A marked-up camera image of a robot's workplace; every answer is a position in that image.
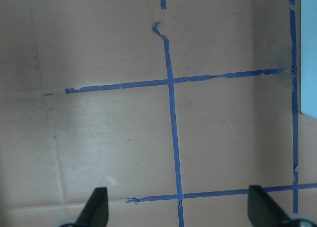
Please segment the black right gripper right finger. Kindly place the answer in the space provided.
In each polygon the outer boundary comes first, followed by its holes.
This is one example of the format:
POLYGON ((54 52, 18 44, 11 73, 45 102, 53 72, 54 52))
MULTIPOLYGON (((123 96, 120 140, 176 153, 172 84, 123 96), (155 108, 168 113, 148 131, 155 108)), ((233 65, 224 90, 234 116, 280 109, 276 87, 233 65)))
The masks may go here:
POLYGON ((260 185, 248 189, 248 218, 254 227, 296 227, 285 211, 260 185))

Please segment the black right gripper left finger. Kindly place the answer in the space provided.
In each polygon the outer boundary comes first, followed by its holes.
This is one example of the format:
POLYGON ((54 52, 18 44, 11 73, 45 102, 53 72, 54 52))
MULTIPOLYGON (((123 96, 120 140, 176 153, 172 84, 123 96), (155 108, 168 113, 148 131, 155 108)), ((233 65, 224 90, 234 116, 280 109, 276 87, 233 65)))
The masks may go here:
POLYGON ((106 227, 109 219, 106 187, 96 187, 77 218, 80 227, 106 227))

